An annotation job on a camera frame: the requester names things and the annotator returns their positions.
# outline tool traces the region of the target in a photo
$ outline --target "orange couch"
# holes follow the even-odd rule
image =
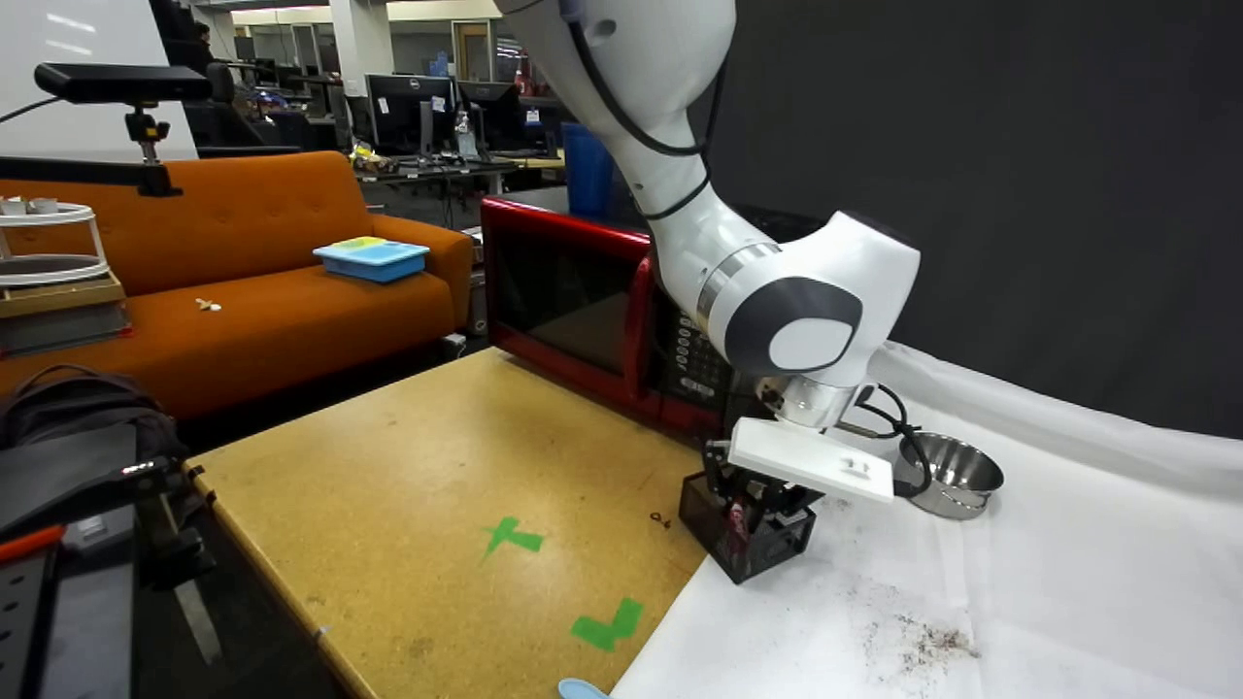
[[[88,200],[128,292],[128,334],[0,358],[0,391],[48,365],[88,365],[198,418],[466,325],[469,242],[370,215],[346,155],[194,159],[168,169],[177,197],[0,180],[0,193]],[[427,243],[427,273],[374,288],[325,274],[311,256],[360,234]],[[83,247],[83,228],[6,234],[14,254],[70,242]]]

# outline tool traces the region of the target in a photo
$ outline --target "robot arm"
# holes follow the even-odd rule
[[[823,440],[889,338],[920,256],[834,215],[775,243],[712,185],[686,103],[733,36],[733,0],[496,0],[558,99],[608,146],[663,292],[752,379],[775,418],[737,418],[730,461],[806,490],[892,497],[882,458]]]

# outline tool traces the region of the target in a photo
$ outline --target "wooden table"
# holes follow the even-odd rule
[[[500,351],[198,458],[357,695],[615,688],[704,550],[690,448]]]

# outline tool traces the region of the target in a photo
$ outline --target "green tape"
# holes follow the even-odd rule
[[[536,531],[522,531],[516,518],[496,519],[496,528],[488,528],[488,550],[496,550],[500,542],[525,547],[525,550],[540,550],[542,536]]]
[[[623,599],[615,609],[615,621],[579,616],[570,631],[603,652],[615,652],[619,642],[637,631],[637,621],[645,616],[645,604],[632,599]]]

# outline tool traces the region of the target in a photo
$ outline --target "red microwave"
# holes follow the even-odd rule
[[[641,228],[481,197],[488,343],[619,413],[724,431],[730,365],[660,292]]]

